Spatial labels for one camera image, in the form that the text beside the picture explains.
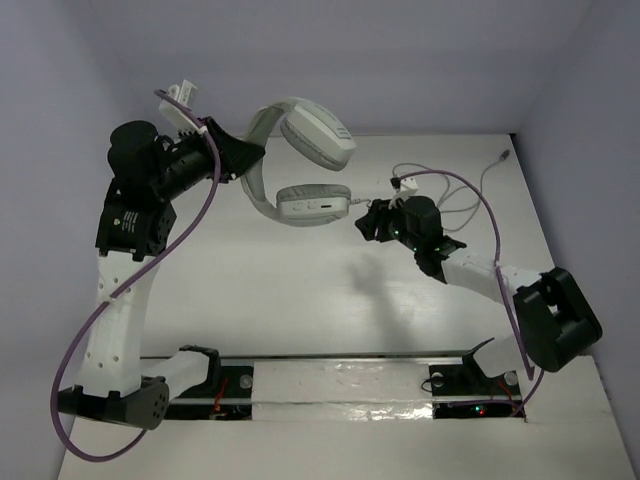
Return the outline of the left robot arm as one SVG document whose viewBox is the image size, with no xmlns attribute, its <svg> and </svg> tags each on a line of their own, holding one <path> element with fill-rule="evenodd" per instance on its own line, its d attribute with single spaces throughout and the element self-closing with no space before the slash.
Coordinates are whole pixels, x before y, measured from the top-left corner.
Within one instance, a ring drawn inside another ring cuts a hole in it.
<svg viewBox="0 0 640 480">
<path fill-rule="evenodd" d="M 54 387 L 52 406 L 105 423 L 155 429 L 171 399 L 195 388 L 215 392 L 222 382 L 215 349 L 186 346 L 155 367 L 141 366 L 148 300 L 160 260 L 176 245 L 169 236 L 172 202 L 202 180 L 228 183 L 265 155 L 263 147 L 226 133 L 207 118 L 204 128 L 171 139 L 142 120 L 117 127 L 107 162 L 113 172 L 96 236 L 98 314 L 74 385 Z"/>
</svg>

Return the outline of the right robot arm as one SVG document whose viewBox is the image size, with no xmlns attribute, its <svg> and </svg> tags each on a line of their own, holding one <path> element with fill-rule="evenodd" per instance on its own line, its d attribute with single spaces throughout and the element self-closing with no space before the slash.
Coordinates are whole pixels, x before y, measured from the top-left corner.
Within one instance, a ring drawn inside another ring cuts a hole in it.
<svg viewBox="0 0 640 480">
<path fill-rule="evenodd" d="M 602 326 L 573 275 L 503 266 L 444 233 L 440 211 L 428 197 L 374 200 L 355 221 L 367 241 L 396 241 L 426 276 L 510 309 L 514 343 L 536 367 L 556 373 L 603 336 Z"/>
</svg>

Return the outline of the white over-ear headphones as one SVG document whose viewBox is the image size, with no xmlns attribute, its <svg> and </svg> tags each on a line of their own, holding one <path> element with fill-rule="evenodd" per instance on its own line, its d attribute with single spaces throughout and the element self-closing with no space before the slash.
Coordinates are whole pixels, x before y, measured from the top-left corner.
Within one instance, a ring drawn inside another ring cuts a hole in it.
<svg viewBox="0 0 640 480">
<path fill-rule="evenodd" d="M 243 139 L 265 156 L 241 178 L 242 188 L 264 217 L 290 227 L 318 227 L 345 218 L 349 187 L 323 183 L 320 171 L 344 170 L 356 150 L 345 125 L 327 108 L 288 97 L 261 108 Z"/>
</svg>

